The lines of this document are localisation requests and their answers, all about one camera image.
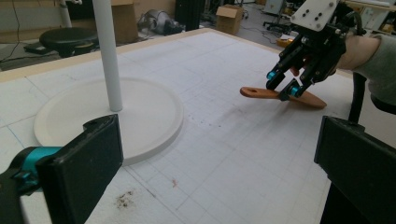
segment round white base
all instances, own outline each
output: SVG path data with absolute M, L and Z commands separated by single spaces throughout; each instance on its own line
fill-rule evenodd
M 170 90 L 143 79 L 120 80 L 123 109 L 118 112 L 123 165 L 146 160 L 168 147 L 183 121 L 183 105 Z M 95 80 L 49 100 L 35 118 L 35 136 L 43 146 L 64 146 L 83 132 L 87 121 L 114 114 L 106 83 Z

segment wooden spoon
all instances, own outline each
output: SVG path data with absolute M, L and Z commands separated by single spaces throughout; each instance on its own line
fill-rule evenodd
M 260 98 L 260 99 L 279 99 L 278 91 L 271 91 L 267 89 L 260 89 L 254 87 L 242 87 L 240 90 L 241 94 L 249 98 Z M 290 97 L 290 101 L 308 105 L 314 108 L 323 109 L 327 104 L 320 100 L 316 95 L 305 91 L 299 98 Z

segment dirt speck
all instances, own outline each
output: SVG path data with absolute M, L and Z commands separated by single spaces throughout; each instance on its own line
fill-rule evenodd
M 132 196 L 134 195 L 134 191 L 130 190 L 122 194 L 121 196 L 117 197 L 116 201 L 116 206 L 117 208 L 121 209 L 123 208 L 128 208 L 131 205 L 134 204 L 134 201 L 132 200 Z
M 175 188 L 175 187 L 177 187 L 177 180 L 175 180 L 175 179 L 172 179 L 172 183 L 173 183 L 173 188 Z

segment white vertical rod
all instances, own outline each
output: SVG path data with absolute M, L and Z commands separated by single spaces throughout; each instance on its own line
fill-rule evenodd
M 108 102 L 110 110 L 118 112 L 122 110 L 122 99 L 111 4 L 109 0 L 93 0 L 92 2 L 105 71 Z
M 64 22 L 64 26 L 67 28 L 71 28 L 72 22 L 70 21 L 69 10 L 67 9 L 67 4 L 65 0 L 60 1 L 59 9 L 61 10 L 62 21 Z

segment stool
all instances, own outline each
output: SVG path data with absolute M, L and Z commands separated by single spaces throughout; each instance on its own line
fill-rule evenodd
M 45 48 L 58 51 L 62 58 L 88 53 L 99 43 L 95 31 L 79 27 L 49 30 L 39 41 Z

